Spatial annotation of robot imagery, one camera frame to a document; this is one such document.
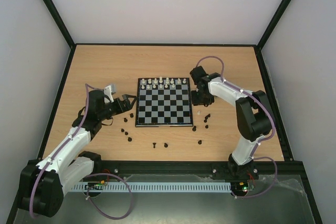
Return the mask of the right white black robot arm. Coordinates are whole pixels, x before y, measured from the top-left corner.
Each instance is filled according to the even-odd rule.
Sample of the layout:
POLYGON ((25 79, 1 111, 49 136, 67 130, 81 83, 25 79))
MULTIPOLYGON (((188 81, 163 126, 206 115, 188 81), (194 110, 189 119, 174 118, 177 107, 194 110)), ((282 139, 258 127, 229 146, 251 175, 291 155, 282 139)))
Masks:
POLYGON ((217 97, 235 107, 240 139, 229 156, 228 169, 232 176, 242 177, 251 167, 257 147, 276 132, 267 95, 261 90, 242 89, 219 73, 207 74, 201 66, 192 69, 190 75, 196 85, 191 92, 193 105, 209 106, 217 97))

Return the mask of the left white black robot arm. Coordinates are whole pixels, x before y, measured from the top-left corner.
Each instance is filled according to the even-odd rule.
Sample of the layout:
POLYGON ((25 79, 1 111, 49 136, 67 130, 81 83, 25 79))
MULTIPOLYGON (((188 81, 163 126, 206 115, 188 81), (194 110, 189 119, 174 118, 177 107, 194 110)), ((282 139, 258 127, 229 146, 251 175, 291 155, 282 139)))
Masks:
POLYGON ((61 143, 44 159, 30 160, 21 171, 18 208, 37 215, 54 216, 73 186, 99 170, 101 156, 83 152, 101 130, 105 120, 130 111, 136 96, 124 94, 113 98, 112 91, 96 89, 86 92, 86 104, 61 143))

